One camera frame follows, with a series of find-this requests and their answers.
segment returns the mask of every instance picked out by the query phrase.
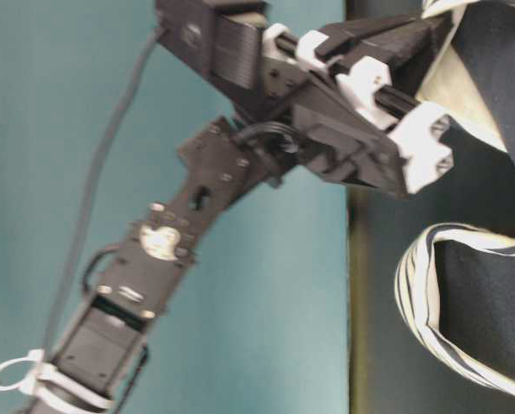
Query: robotic arm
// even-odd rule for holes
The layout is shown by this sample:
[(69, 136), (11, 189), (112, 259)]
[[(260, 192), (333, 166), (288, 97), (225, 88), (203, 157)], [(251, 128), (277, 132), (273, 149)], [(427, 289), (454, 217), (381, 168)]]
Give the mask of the robotic arm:
[[(169, 298), (194, 265), (199, 239), (219, 214), (261, 182), (295, 166), (324, 181), (394, 195), (419, 191), (452, 167), (439, 143), (443, 109), (412, 96), (452, 27), (450, 15), (330, 24), (301, 39), (265, 29), (254, 0), (157, 0), (159, 43), (230, 99), (221, 117), (179, 148), (189, 173), (178, 195), (150, 204), (87, 294), (48, 361), (18, 385), (30, 414), (110, 410), (112, 395)], [(9, 363), (2, 364), (0, 370)]]

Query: black and white striped bag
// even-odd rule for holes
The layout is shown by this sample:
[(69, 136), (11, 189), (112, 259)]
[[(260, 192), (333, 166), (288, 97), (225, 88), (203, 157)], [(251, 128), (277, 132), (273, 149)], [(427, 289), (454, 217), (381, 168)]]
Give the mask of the black and white striped bag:
[[(466, 224), (432, 226), (399, 263), (395, 298), (411, 332), (437, 359), (515, 396), (515, 239)], [(452, 312), (445, 323), (444, 312)]]

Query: circular servo horn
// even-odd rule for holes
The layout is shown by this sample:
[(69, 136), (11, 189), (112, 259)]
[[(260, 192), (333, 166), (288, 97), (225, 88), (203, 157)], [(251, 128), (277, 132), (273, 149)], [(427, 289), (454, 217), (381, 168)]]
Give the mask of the circular servo horn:
[(160, 227), (156, 230), (144, 225), (140, 231), (142, 247), (150, 256), (166, 261), (175, 261), (178, 257), (174, 251), (180, 242), (180, 233), (172, 227)]

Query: bolt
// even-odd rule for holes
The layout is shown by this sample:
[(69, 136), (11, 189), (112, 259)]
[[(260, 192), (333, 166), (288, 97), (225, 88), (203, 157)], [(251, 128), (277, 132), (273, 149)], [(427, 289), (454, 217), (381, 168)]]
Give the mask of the bolt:
[(242, 168), (248, 168), (249, 160), (246, 160), (245, 158), (239, 158), (236, 164)]
[(433, 134), (434, 137), (439, 139), (445, 132), (447, 132), (449, 130), (449, 128), (450, 128), (450, 120), (448, 117), (444, 116), (443, 118), (441, 118), (439, 121), (437, 121), (436, 123), (434, 123), (431, 126), (431, 133)]
[(151, 211), (161, 212), (164, 209), (165, 209), (165, 205), (163, 205), (162, 203), (151, 203), (150, 204), (150, 210)]
[(113, 292), (113, 289), (111, 289), (111, 287), (109, 286), (106, 286), (106, 285), (100, 285), (96, 291), (102, 295), (109, 295), (110, 293)]
[(188, 255), (188, 250), (185, 248), (177, 248), (174, 253), (177, 257), (186, 257)]
[(155, 318), (155, 313), (150, 311), (150, 310), (143, 310), (142, 313), (141, 313), (141, 316), (144, 319), (154, 319)]
[(378, 155), (378, 161), (381, 162), (382, 164), (389, 164), (389, 154), (386, 154), (386, 153), (380, 153)]

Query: hole in bracket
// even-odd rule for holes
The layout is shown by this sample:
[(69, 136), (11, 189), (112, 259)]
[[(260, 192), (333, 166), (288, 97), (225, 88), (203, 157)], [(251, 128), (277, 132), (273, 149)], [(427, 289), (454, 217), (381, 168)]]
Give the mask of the hole in bracket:
[(207, 207), (211, 198), (211, 191), (207, 187), (199, 187), (198, 191), (192, 198), (190, 202), (190, 210), (192, 211), (202, 211)]

